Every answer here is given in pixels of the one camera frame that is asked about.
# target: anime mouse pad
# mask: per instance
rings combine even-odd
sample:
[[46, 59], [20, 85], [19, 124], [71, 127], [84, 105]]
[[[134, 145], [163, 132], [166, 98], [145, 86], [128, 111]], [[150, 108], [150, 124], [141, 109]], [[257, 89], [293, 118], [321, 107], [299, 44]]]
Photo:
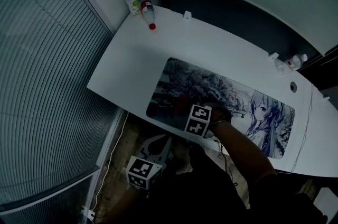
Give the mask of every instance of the anime mouse pad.
[[190, 107], [199, 97], [205, 96], [223, 103], [232, 113], [231, 124], [251, 139], [267, 157], [283, 157], [295, 117], [294, 108], [175, 58], [168, 59], [146, 114], [161, 123], [184, 130]]

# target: white desk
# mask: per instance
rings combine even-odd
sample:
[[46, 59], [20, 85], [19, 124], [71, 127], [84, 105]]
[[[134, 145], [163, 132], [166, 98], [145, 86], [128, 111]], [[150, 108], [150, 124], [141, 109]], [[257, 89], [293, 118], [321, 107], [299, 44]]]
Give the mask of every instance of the white desk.
[[[129, 15], [98, 63], [87, 87], [123, 109], [176, 135], [219, 150], [217, 144], [146, 116], [162, 70], [170, 57], [192, 63], [267, 94], [296, 110], [284, 157], [270, 161], [290, 171], [302, 143], [311, 84], [298, 72], [281, 76], [268, 54], [227, 31], [155, 7], [156, 30], [141, 15]], [[291, 92], [290, 82], [297, 84]], [[314, 88], [307, 138], [294, 172], [338, 176], [338, 111]]]

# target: vertical blind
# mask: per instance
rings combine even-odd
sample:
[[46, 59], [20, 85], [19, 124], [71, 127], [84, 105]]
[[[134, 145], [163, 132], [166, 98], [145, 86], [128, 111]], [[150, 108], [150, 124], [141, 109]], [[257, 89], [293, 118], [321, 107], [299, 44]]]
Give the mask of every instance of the vertical blind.
[[86, 85], [111, 38], [84, 0], [0, 0], [0, 205], [95, 166], [116, 106]]
[[87, 178], [48, 200], [2, 217], [5, 224], [79, 223], [90, 178]]

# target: floor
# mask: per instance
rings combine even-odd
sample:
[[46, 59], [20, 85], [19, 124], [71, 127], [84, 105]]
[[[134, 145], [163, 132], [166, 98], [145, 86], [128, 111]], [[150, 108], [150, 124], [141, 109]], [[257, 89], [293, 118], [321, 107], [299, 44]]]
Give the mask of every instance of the floor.
[[[137, 151], [146, 139], [161, 134], [169, 133], [134, 116], [133, 114], [128, 115], [123, 134], [112, 154], [109, 171], [102, 189], [97, 196], [97, 206], [95, 209], [96, 217], [94, 223], [101, 222], [106, 213], [113, 209], [114, 205], [127, 190], [128, 185], [125, 169], [130, 157], [137, 154]], [[102, 179], [107, 172], [109, 157], [113, 147], [114, 144], [111, 145], [110, 151], [107, 154], [106, 165], [102, 170], [100, 181], [95, 193], [98, 192], [98, 189], [102, 184]], [[189, 162], [187, 143], [185, 140], [180, 137], [173, 136], [171, 152], [173, 154], [173, 163], [177, 174], [190, 172], [192, 170]], [[222, 154], [208, 148], [205, 148], [205, 152], [219, 167], [225, 170], [226, 163]], [[228, 173], [232, 176], [233, 182], [237, 182], [238, 184], [236, 186], [237, 193], [246, 207], [250, 208], [247, 183], [233, 164], [231, 158], [229, 156], [226, 156], [226, 158]], [[305, 180], [300, 192], [307, 193], [310, 198], [314, 198], [317, 191], [318, 189], [314, 185], [313, 180], [309, 179]], [[95, 197], [93, 198], [91, 207], [93, 207], [93, 205], [95, 205]]]

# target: white bottle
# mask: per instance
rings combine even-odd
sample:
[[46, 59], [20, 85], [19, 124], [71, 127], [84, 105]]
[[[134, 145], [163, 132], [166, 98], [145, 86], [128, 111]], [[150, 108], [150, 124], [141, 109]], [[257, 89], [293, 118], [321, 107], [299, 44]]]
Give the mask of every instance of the white bottle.
[[129, 11], [133, 15], [137, 15], [140, 12], [138, 0], [126, 0]]
[[145, 22], [148, 24], [149, 29], [156, 29], [155, 25], [155, 15], [154, 15], [154, 7], [151, 1], [146, 0], [141, 2], [142, 8], [142, 16]]
[[307, 55], [294, 55], [290, 59], [286, 60], [285, 63], [289, 66], [292, 71], [298, 70], [302, 67], [303, 63], [307, 61]]

